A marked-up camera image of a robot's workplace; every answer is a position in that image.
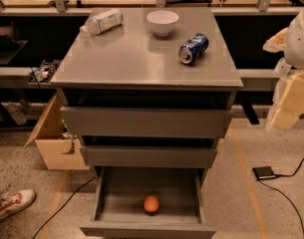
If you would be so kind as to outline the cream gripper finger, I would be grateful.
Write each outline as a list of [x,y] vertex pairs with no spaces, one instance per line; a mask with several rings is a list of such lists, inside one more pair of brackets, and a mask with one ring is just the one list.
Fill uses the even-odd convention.
[[267,117],[267,130],[288,130],[304,114],[304,71],[280,79]]
[[264,45],[263,50],[270,53],[283,52],[285,48],[285,38],[288,29],[284,28],[277,34],[268,39]]

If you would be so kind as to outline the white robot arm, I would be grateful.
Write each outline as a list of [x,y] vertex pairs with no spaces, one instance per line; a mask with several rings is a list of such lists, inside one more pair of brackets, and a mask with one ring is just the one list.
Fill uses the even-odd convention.
[[283,51],[274,71],[280,76],[267,117],[267,129],[283,132],[304,114],[304,8],[284,28],[263,45],[267,52]]

